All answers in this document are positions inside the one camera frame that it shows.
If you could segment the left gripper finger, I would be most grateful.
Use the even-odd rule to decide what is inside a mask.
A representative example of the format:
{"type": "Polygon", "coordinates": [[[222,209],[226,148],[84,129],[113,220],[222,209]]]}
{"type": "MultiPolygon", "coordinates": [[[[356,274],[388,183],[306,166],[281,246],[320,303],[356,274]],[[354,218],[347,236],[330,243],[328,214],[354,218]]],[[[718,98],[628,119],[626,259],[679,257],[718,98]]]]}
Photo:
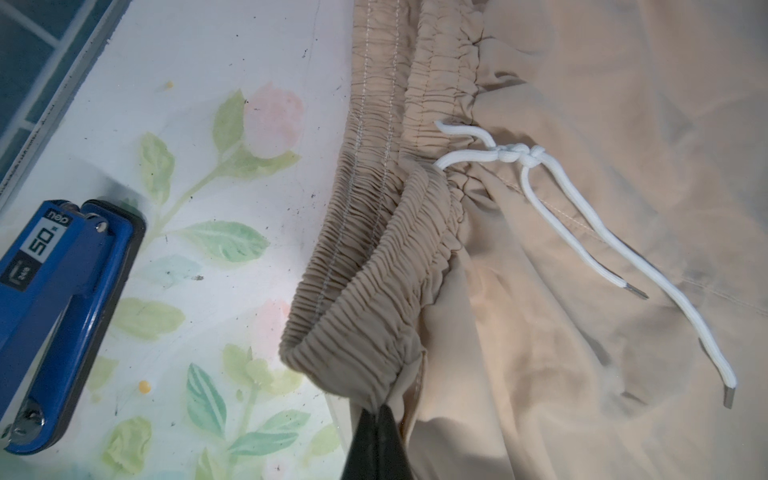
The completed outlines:
{"type": "Polygon", "coordinates": [[[398,424],[388,405],[359,417],[341,480],[413,480],[398,424]]]}

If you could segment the beige shorts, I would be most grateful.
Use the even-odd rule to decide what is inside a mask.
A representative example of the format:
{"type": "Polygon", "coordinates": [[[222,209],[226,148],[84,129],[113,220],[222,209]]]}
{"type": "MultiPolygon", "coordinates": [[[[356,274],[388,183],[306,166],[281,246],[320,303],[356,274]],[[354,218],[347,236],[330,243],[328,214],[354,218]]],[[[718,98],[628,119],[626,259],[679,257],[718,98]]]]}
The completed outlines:
{"type": "Polygon", "coordinates": [[[767,475],[767,5],[358,1],[279,354],[414,479],[767,475]]]}

